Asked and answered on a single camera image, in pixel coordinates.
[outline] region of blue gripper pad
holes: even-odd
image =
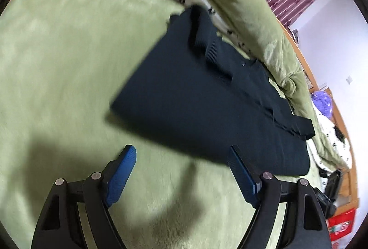
[[[253,208],[258,208],[259,199],[257,197],[257,184],[252,179],[251,174],[243,164],[233,146],[229,148],[227,163],[231,169],[231,172],[233,173],[233,176],[235,177],[236,182],[238,183],[245,201],[250,203]]]
[[[107,196],[105,200],[108,208],[119,200],[125,184],[128,181],[130,173],[134,168],[136,160],[137,152],[134,146],[131,146],[126,152],[115,174],[109,181]]]

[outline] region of silver screw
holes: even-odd
[[[101,177],[101,173],[100,172],[95,172],[91,175],[92,179],[96,180],[99,179]]]
[[[64,183],[64,179],[62,179],[62,178],[58,178],[58,179],[55,181],[55,184],[56,184],[57,186],[61,186],[63,183]]]
[[[305,178],[301,178],[301,179],[300,179],[300,183],[301,183],[303,186],[308,186],[308,185],[309,185],[309,182],[308,182]]]
[[[273,178],[273,175],[269,172],[263,172],[262,176],[265,179],[272,179]]]

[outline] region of red bag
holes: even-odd
[[[340,215],[328,219],[328,231],[331,241],[340,239],[351,233],[355,218],[355,209],[348,210]]]

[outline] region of purple plush toy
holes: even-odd
[[[325,91],[315,91],[311,95],[317,109],[328,119],[332,117],[332,99]]]

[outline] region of wooden bed frame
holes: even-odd
[[[317,82],[312,74],[311,69],[308,66],[307,61],[305,60],[304,56],[302,55],[300,49],[298,48],[297,44],[295,43],[292,36],[289,34],[288,30],[280,23],[281,27],[284,29],[285,35],[287,36],[288,40],[290,41],[291,45],[293,46],[293,49],[297,55],[297,58],[299,59],[301,65],[304,68],[305,74],[307,75],[308,79],[310,80],[312,84],[312,88],[310,89],[310,93],[318,90]],[[332,93],[329,89],[326,90],[327,93],[332,97]],[[333,109],[333,117],[332,121],[336,124],[336,126],[341,130],[341,132],[348,138],[349,134],[347,132],[347,129],[345,127],[344,121],[341,117],[341,114],[339,112],[339,109],[336,106],[336,103],[332,99],[334,109]],[[357,185],[357,172],[356,172],[356,164],[354,159],[354,152],[353,148],[350,147],[351,155],[353,157],[353,167],[351,169],[343,169],[343,183],[340,189],[339,194],[344,197],[346,200],[346,204],[340,206],[337,208],[337,211],[335,215],[339,215],[343,212],[346,212],[352,208],[358,208],[359,206],[359,198],[358,198],[358,185]]]

